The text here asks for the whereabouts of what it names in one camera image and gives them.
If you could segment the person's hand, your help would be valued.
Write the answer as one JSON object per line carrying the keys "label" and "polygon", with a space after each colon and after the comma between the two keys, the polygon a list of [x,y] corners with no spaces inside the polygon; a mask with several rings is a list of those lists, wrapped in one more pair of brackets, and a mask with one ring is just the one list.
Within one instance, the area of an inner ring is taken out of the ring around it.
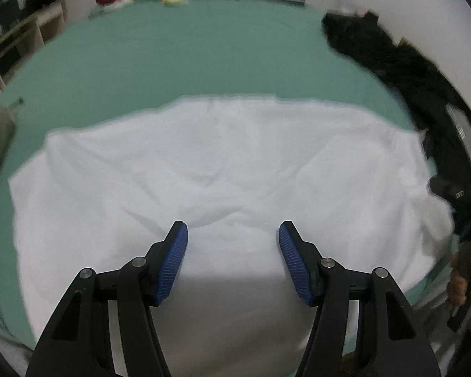
{"label": "person's hand", "polygon": [[458,332],[465,325],[471,330],[471,242],[463,242],[452,260],[447,299],[452,305],[448,328]]}

